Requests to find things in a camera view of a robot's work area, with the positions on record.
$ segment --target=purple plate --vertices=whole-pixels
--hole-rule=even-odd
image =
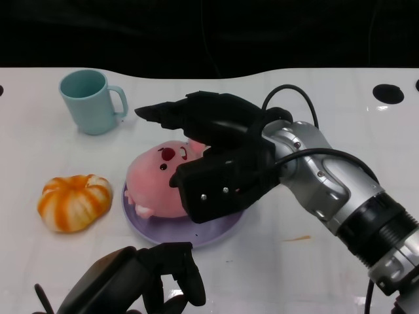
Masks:
[[[194,247],[201,247],[229,235],[233,227],[245,217],[241,211],[203,224],[194,223],[188,216],[143,219],[136,214],[134,205],[128,204],[128,198],[124,196],[125,190],[126,184],[122,189],[122,207],[130,226],[141,237],[156,244],[191,242]]]

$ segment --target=pink plush toy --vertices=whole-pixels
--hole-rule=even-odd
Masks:
[[[142,218],[186,215],[177,188],[169,186],[176,167],[202,157],[205,145],[168,141],[139,155],[128,168],[125,196]]]

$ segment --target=mug handle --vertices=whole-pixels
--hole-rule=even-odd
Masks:
[[[121,87],[119,86],[113,86],[110,85],[107,87],[108,90],[113,90],[114,92],[117,92],[120,100],[122,101],[122,107],[124,108],[124,112],[123,113],[114,113],[115,116],[119,117],[119,118],[124,118],[126,116],[126,114],[128,113],[128,102],[126,101],[126,96],[124,91],[122,90]]]

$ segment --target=mint green mug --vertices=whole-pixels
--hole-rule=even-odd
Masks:
[[[99,135],[117,126],[117,118],[128,113],[126,96],[121,87],[108,86],[106,76],[95,70],[68,74],[60,82],[60,93],[74,122],[86,134]],[[119,94],[124,108],[116,113],[109,91]]]

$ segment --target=robotic arm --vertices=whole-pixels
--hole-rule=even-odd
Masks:
[[[136,113],[211,145],[202,159],[179,166],[170,182],[193,221],[244,210],[282,183],[368,267],[385,295],[400,292],[393,314],[419,313],[418,223],[361,160],[331,149],[317,127],[294,122],[281,108],[262,111],[207,92]]]

